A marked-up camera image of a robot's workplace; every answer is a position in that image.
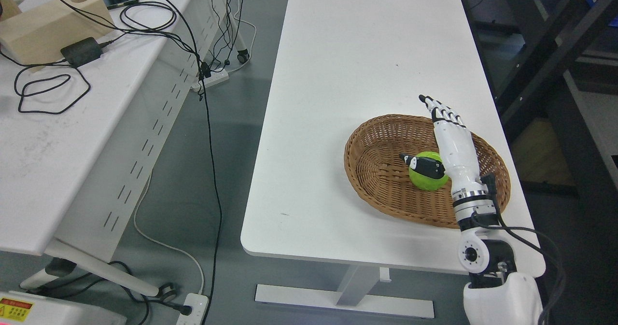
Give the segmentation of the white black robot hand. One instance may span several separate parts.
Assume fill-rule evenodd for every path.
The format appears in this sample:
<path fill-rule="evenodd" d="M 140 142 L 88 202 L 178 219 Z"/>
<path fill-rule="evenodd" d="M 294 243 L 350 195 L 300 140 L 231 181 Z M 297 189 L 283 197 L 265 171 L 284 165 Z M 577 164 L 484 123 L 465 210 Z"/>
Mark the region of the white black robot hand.
<path fill-rule="evenodd" d="M 464 125 L 461 116 L 430 96 L 419 95 L 431 113 L 438 152 L 445 173 L 451 180 L 451 193 L 487 191 L 480 181 L 478 156 L 472 133 Z M 401 153 L 399 157 L 410 167 L 414 155 Z"/>

